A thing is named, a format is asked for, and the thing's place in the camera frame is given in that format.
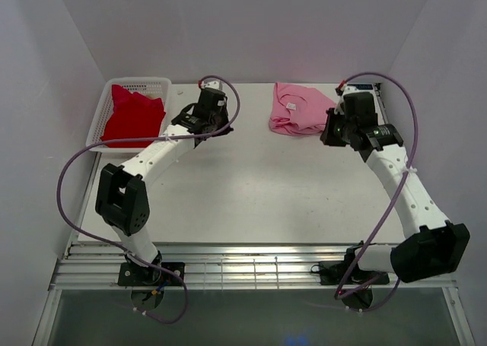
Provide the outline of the pink t shirt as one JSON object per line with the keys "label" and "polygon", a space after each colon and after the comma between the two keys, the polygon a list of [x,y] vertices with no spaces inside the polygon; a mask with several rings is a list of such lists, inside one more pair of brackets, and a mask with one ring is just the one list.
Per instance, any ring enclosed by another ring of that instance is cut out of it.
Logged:
{"label": "pink t shirt", "polygon": [[319,135],[326,126],[326,111],[335,106],[316,88],[276,82],[269,129],[293,137]]}

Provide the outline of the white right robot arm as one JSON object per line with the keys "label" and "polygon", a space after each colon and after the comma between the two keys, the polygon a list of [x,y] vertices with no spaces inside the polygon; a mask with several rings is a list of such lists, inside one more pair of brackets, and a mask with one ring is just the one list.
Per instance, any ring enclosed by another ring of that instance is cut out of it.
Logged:
{"label": "white right robot arm", "polygon": [[391,124],[381,124],[371,92],[341,83],[339,102],[327,110],[321,141],[330,147],[349,146],[376,175],[390,198],[404,239],[397,246],[364,241],[348,250],[345,277],[361,283],[372,273],[394,273],[405,283],[453,273],[470,239],[465,224],[453,224],[438,208],[415,169],[403,138]]}

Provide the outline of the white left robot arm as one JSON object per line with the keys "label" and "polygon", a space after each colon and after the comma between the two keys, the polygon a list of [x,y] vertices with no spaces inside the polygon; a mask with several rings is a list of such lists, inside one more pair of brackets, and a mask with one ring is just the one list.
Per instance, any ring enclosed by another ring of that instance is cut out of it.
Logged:
{"label": "white left robot arm", "polygon": [[100,171],[95,211],[119,237],[143,284],[154,284],[161,277],[161,256],[145,229],[150,215],[148,187],[201,142],[232,131],[221,82],[206,79],[199,89],[199,99],[172,119],[161,141],[153,141],[119,166],[109,163]]}

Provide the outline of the blue corner label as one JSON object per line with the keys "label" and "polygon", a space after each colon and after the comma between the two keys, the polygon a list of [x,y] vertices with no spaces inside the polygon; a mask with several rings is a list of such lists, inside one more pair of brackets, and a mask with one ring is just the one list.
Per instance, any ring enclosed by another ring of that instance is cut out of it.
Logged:
{"label": "blue corner label", "polygon": [[375,91],[373,84],[349,84],[349,86],[362,91]]}

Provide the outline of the white plastic mesh basket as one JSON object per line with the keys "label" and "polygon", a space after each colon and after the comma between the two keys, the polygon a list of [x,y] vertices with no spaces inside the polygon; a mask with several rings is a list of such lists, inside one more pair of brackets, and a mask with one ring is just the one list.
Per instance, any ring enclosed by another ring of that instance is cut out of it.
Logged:
{"label": "white plastic mesh basket", "polygon": [[130,92],[139,92],[140,94],[152,95],[153,97],[160,97],[164,101],[164,108],[166,116],[161,124],[159,135],[169,125],[170,111],[172,109],[172,83],[167,78],[155,77],[129,77],[129,78],[114,78],[108,81],[103,89],[99,99],[97,108],[95,110],[94,118],[88,132],[86,145],[90,146],[95,143],[101,145],[93,148],[93,151],[103,153],[118,153],[118,154],[132,154],[139,152],[152,143],[153,137],[147,138],[123,138],[109,141],[101,141],[100,136],[103,134],[107,120],[113,113],[113,99],[111,97],[111,87],[114,84],[121,85]]}

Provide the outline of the red t shirt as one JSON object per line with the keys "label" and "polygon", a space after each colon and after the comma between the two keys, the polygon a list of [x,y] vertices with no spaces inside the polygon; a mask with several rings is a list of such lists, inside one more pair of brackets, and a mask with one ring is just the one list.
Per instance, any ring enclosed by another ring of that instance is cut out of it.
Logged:
{"label": "red t shirt", "polygon": [[111,87],[113,113],[107,120],[101,141],[159,136],[166,116],[160,97],[130,92],[121,85]]}

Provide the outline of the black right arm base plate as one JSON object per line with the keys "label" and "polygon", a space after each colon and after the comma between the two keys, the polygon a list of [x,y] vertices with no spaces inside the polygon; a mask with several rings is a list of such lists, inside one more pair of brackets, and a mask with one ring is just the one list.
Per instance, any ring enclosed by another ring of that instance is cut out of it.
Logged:
{"label": "black right arm base plate", "polygon": [[[343,278],[348,266],[339,261],[320,261],[310,268],[310,273],[320,277],[321,285],[338,285]],[[364,271],[356,266],[345,284],[360,285],[373,278],[377,278],[375,284],[386,285],[390,283],[387,273],[376,271]]]}

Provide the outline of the aluminium rail frame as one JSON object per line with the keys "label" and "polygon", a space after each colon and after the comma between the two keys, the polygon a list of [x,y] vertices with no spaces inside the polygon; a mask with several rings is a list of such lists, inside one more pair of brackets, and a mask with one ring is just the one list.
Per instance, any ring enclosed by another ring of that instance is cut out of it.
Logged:
{"label": "aluminium rail frame", "polygon": [[[340,260],[345,246],[212,245],[162,243],[167,262],[183,262],[190,290],[318,289],[320,261]],[[56,290],[116,290],[123,254],[113,246],[75,244],[58,261],[50,287]]]}

